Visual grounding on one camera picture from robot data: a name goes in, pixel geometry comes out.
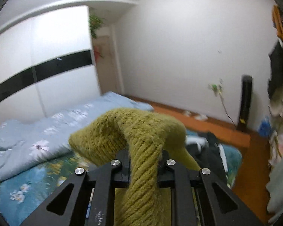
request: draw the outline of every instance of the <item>white wardrobe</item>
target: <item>white wardrobe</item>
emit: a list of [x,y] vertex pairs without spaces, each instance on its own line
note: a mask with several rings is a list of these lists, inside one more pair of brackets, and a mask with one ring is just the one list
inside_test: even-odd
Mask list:
[[0,124],[31,123],[100,95],[87,6],[29,18],[0,34]]

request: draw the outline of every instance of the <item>knitted fabric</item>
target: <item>knitted fabric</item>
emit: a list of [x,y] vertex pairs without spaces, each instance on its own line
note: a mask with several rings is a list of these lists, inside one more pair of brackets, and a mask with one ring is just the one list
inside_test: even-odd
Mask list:
[[189,169],[200,167],[185,149],[186,129],[173,117],[120,108],[106,112],[73,133],[70,146],[97,166],[115,159],[128,144],[131,181],[115,191],[114,225],[170,225],[170,190],[159,189],[158,163],[162,149]]

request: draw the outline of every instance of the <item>black cylinder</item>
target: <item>black cylinder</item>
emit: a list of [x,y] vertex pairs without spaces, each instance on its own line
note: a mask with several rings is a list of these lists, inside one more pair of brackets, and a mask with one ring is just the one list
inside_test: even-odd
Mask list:
[[250,75],[243,75],[241,81],[242,81],[241,107],[240,107],[237,130],[246,132],[248,125],[248,116],[250,114],[250,108],[251,108],[253,78]]

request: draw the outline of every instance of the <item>brown door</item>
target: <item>brown door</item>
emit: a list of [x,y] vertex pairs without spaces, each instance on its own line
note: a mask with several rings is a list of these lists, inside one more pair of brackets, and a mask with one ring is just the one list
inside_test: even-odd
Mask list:
[[100,52],[96,67],[102,94],[108,91],[117,93],[117,71],[111,54],[109,37],[99,36],[97,39],[92,39],[92,44],[98,47]]

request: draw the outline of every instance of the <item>black stripe on wardrobe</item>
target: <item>black stripe on wardrobe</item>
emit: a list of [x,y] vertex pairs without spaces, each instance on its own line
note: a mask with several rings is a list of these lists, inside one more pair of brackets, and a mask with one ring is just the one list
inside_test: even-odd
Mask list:
[[23,70],[0,84],[0,102],[14,93],[57,74],[91,65],[90,50],[55,58]]

